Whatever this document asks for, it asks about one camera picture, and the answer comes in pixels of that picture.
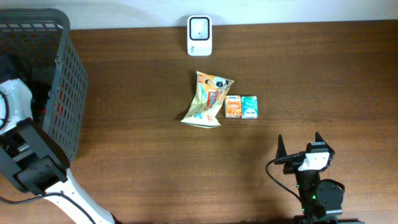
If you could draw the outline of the green tissue pack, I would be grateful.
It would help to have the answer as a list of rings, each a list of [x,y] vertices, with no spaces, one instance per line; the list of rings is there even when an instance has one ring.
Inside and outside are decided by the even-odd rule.
[[[257,97],[242,96],[242,119],[256,119],[258,117]]]

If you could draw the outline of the orange tissue pack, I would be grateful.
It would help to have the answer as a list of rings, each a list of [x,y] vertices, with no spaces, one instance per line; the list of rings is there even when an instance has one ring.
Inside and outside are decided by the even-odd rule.
[[[224,108],[227,118],[240,118],[242,115],[241,97],[239,95],[226,96]]]

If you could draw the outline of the beige snack bag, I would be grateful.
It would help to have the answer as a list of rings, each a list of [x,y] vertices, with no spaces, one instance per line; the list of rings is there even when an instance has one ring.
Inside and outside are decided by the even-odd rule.
[[[196,93],[182,124],[201,128],[221,126],[216,118],[234,80],[197,71]]]

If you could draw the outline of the red candy bag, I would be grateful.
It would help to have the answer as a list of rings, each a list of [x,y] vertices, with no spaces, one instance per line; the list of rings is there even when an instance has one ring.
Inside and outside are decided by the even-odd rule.
[[[67,108],[67,93],[65,90],[49,90],[46,95],[45,104],[40,112],[43,116],[52,116],[54,114],[63,116]]]

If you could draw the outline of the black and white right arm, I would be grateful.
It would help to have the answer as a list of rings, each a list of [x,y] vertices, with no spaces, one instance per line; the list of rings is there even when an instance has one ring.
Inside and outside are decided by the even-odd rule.
[[[332,179],[321,179],[320,172],[330,166],[335,151],[319,133],[315,141],[307,144],[306,150],[288,155],[283,138],[278,136],[275,159],[266,165],[267,175],[284,190],[298,199],[302,206],[302,215],[294,216],[293,223],[360,223],[359,220],[340,220],[343,213],[342,203],[345,186]],[[271,164],[283,165],[283,173],[293,174],[296,179],[296,194],[276,180],[269,172]]]

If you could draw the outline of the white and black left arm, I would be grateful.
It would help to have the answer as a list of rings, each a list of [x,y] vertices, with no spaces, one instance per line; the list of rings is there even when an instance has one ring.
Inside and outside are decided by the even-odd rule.
[[[27,60],[1,55],[1,174],[17,190],[34,194],[18,201],[1,198],[1,202],[20,205],[45,199],[75,223],[118,223],[83,190],[67,155],[39,126],[50,86],[32,74]]]

